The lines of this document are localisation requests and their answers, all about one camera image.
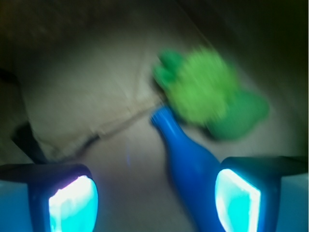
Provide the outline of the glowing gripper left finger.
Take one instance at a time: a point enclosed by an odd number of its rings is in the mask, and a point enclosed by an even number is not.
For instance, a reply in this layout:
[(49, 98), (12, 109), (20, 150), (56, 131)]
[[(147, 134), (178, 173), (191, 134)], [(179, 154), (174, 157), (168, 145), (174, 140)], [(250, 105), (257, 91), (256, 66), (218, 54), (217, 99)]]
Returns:
[(92, 232), (98, 189), (83, 164), (0, 167), (2, 232)]

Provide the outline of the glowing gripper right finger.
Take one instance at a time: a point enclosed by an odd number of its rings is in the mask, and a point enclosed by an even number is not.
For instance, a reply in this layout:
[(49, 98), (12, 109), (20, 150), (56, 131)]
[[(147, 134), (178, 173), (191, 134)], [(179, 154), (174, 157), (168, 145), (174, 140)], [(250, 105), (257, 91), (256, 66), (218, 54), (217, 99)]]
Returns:
[(215, 182), (225, 232), (307, 232), (308, 157), (228, 157)]

